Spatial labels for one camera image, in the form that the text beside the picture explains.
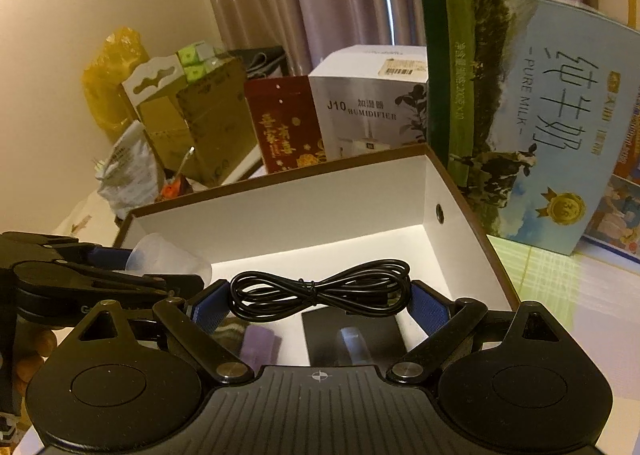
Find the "person's left hand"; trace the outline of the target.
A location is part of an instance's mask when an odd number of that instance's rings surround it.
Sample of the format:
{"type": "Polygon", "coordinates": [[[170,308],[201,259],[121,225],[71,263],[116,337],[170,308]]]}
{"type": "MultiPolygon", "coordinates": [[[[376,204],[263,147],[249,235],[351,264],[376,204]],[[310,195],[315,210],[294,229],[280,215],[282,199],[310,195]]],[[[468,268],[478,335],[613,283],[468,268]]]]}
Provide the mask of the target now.
{"type": "Polygon", "coordinates": [[[58,346],[58,338],[51,329],[20,319],[16,326],[13,351],[13,386],[21,397],[29,381],[58,346]]]}

